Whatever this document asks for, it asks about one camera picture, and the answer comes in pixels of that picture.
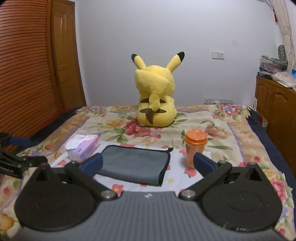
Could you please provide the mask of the pink tissue box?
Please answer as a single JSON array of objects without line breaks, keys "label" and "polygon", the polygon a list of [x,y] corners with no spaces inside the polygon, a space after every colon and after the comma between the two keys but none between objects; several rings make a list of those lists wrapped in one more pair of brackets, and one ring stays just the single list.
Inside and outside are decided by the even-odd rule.
[{"label": "pink tissue box", "polygon": [[71,161],[82,162],[88,159],[99,146],[98,135],[76,134],[65,145],[66,152]]}]

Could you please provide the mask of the orange lidded plastic cup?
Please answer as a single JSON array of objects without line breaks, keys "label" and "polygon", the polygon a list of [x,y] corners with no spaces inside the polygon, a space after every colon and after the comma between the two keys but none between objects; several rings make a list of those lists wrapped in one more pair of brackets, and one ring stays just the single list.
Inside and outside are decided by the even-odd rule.
[{"label": "orange lidded plastic cup", "polygon": [[193,168],[193,157],[196,153],[203,153],[208,137],[205,132],[198,129],[191,129],[185,135],[185,161],[188,167]]}]

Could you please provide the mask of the floral bed blanket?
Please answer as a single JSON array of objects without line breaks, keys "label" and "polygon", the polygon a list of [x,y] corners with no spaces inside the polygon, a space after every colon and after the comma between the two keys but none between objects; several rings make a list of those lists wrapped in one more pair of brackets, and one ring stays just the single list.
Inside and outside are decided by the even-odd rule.
[{"label": "floral bed blanket", "polygon": [[[178,108],[172,125],[166,128],[146,128],[137,122],[134,106],[83,107],[65,121],[43,142],[21,152],[21,155],[45,155],[51,164],[63,166],[69,159],[65,143],[75,133],[96,133],[102,145],[123,145],[146,149],[173,148],[173,158],[164,177],[163,190],[179,193],[197,181],[200,174],[181,162],[185,155],[185,134],[192,128],[207,133],[209,142],[206,154],[214,160],[229,161],[234,166],[248,161],[257,162],[276,189],[283,210],[276,224],[280,237],[295,238],[294,202],[295,190],[290,175],[276,168],[276,160],[271,156],[258,132],[251,129],[251,115],[245,106],[240,106],[237,114],[217,115],[214,105],[198,105]],[[143,205],[137,205],[139,214],[131,218],[124,207],[113,209],[114,217],[109,222],[99,221],[95,231],[86,228],[75,235],[78,240],[197,240],[197,233],[204,232],[206,224],[195,225],[197,214],[189,208],[174,206],[169,218],[157,222]]]}]

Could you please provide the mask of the white strawberry print mat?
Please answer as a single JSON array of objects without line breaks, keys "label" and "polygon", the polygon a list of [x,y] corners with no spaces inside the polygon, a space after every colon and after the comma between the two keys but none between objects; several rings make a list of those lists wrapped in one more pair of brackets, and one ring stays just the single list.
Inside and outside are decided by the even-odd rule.
[{"label": "white strawberry print mat", "polygon": [[185,150],[145,147],[100,141],[95,150],[103,166],[93,178],[118,195],[124,191],[178,194],[202,175],[185,163]]}]

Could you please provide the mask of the wooden slatted wardrobe door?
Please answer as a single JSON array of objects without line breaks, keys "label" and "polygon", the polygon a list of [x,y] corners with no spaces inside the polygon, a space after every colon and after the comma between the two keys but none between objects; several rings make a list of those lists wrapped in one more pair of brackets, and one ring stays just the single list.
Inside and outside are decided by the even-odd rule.
[{"label": "wooden slatted wardrobe door", "polygon": [[1,5],[1,132],[30,137],[61,113],[51,11],[51,1]]}]

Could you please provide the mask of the grey towel black trim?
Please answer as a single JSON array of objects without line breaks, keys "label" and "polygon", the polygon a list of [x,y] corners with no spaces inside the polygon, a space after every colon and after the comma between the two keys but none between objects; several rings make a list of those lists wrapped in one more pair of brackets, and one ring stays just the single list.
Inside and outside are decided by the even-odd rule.
[{"label": "grey towel black trim", "polygon": [[98,174],[126,182],[161,186],[172,151],[173,148],[152,150],[110,145],[101,153],[103,166]]}]

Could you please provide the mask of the dark blue mattress sheet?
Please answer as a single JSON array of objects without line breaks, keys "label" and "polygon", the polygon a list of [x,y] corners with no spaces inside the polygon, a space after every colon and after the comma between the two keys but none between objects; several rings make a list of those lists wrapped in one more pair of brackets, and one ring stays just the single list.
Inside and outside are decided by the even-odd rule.
[{"label": "dark blue mattress sheet", "polygon": [[269,138],[267,132],[263,129],[260,121],[259,114],[251,108],[247,108],[249,116],[247,117],[248,124],[255,134],[258,136],[260,142],[264,145],[267,154],[274,164],[274,166],[285,174],[285,179],[289,187],[292,188],[292,195],[295,197],[295,177],[290,169],[288,163],[283,158],[280,151],[276,148],[272,140]]}]

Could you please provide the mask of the wooden panel door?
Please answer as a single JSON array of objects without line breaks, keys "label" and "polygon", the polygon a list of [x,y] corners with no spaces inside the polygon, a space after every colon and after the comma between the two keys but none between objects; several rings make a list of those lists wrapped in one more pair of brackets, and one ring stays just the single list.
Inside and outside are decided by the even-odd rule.
[{"label": "wooden panel door", "polygon": [[78,61],[75,3],[52,1],[51,35],[56,82],[64,108],[86,105]]}]

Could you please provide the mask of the wooden side cabinet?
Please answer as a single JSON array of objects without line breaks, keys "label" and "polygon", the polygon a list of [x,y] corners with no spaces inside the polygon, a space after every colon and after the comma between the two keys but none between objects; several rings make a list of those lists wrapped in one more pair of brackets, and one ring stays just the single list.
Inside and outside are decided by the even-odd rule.
[{"label": "wooden side cabinet", "polygon": [[295,91],[256,77],[258,112],[268,121],[267,134],[295,174]]}]

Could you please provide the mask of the yellow Pikachu plush toy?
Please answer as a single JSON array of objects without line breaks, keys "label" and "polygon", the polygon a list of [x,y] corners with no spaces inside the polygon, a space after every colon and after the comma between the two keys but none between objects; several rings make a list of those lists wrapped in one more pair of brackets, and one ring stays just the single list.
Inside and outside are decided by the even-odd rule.
[{"label": "yellow Pikachu plush toy", "polygon": [[140,98],[137,120],[140,125],[163,128],[171,125],[177,110],[172,95],[175,92],[173,71],[180,66],[185,57],[184,52],[176,54],[166,67],[146,66],[137,54],[132,54],[132,61],[137,67],[134,73],[135,85]]}]

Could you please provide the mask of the clutter pile on cabinet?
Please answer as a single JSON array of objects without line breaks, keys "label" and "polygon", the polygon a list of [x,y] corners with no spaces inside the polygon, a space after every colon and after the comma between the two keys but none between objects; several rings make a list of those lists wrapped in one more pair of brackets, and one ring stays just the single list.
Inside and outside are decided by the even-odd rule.
[{"label": "clutter pile on cabinet", "polygon": [[278,58],[261,56],[257,75],[274,80],[285,88],[295,91],[295,78],[288,73],[288,62],[284,45],[279,45],[277,52]]}]

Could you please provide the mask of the cream patterned curtain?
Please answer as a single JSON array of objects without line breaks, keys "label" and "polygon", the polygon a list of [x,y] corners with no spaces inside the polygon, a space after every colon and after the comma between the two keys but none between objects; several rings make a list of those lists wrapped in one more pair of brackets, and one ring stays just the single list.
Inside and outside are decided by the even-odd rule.
[{"label": "cream patterned curtain", "polygon": [[273,11],[275,18],[277,19],[287,57],[287,71],[292,71],[292,68],[295,67],[295,47],[293,44],[292,27],[290,24],[287,4],[285,1],[265,2]]}]

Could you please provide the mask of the white wall power outlet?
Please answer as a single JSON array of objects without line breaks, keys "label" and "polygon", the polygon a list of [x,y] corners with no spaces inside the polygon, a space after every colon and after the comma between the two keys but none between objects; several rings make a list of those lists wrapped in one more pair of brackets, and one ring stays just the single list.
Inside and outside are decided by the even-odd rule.
[{"label": "white wall power outlet", "polygon": [[234,104],[232,99],[204,98],[204,104]]}]

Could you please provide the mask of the white wall switch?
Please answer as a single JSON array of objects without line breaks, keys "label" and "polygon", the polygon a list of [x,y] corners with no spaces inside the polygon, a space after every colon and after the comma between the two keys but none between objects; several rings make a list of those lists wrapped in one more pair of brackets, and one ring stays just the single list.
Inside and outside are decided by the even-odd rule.
[{"label": "white wall switch", "polygon": [[211,57],[212,59],[224,60],[225,54],[221,52],[211,52]]}]

